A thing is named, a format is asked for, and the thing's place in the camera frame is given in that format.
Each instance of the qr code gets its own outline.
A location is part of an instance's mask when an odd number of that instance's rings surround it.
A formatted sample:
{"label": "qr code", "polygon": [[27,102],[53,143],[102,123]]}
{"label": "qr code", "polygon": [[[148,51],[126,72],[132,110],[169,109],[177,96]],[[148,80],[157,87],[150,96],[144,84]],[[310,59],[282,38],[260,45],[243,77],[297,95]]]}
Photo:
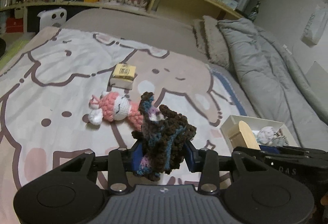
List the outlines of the qr code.
{"label": "qr code", "polygon": [[130,72],[129,69],[124,69],[124,68],[120,69],[120,74],[129,74],[129,72]]}

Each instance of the gray comforter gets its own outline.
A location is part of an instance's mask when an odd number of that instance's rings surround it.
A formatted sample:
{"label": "gray comforter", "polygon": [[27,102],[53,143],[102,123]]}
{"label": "gray comforter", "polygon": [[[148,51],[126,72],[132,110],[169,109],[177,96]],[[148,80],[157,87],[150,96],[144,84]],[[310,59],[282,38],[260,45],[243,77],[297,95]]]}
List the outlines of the gray comforter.
{"label": "gray comforter", "polygon": [[284,122],[300,146],[328,151],[328,112],[294,58],[247,19],[218,22],[239,82],[262,118]]}

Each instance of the cartoon print blanket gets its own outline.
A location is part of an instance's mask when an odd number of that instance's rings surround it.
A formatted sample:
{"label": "cartoon print blanket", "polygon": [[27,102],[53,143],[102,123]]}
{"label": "cartoon print blanket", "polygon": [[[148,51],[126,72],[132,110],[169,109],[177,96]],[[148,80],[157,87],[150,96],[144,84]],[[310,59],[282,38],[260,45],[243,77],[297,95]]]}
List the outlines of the cartoon print blanket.
{"label": "cartoon print blanket", "polygon": [[[97,32],[53,31],[41,31],[0,76],[0,223],[19,223],[13,197],[21,186],[86,150],[107,155],[134,144],[127,121],[103,121],[97,128],[88,124],[91,95],[105,90],[128,94],[137,103],[142,93],[153,92],[156,107],[165,104],[197,127],[196,148],[230,155],[220,124],[245,111],[218,72],[196,59],[135,41]],[[120,62],[137,67],[130,91],[108,87]],[[106,187],[106,178],[99,173],[97,184]],[[199,178],[183,162],[157,184],[197,186]],[[227,178],[223,173],[221,180]]]}

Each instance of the white wall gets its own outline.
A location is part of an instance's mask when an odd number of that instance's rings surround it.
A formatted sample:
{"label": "white wall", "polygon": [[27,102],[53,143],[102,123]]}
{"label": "white wall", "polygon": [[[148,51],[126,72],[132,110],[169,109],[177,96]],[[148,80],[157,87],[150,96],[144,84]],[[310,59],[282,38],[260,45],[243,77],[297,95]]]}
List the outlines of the white wall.
{"label": "white wall", "polygon": [[306,73],[317,61],[328,72],[328,25],[320,42],[312,47],[304,44],[303,30],[317,5],[326,0],[261,0],[255,24],[272,32],[281,44],[292,51]]}

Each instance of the green bottle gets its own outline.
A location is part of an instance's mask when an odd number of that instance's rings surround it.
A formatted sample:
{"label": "green bottle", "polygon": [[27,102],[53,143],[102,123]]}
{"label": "green bottle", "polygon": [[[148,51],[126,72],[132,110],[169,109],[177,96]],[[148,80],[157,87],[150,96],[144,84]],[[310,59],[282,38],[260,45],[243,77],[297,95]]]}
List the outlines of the green bottle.
{"label": "green bottle", "polygon": [[252,21],[252,22],[254,22],[255,21],[255,19],[256,19],[256,17],[257,17],[257,14],[259,13],[259,7],[260,7],[260,4],[261,4],[261,2],[257,2],[257,4],[256,4],[256,6],[251,10],[251,12],[250,12],[250,14],[249,14],[249,16],[248,16],[248,18]]}

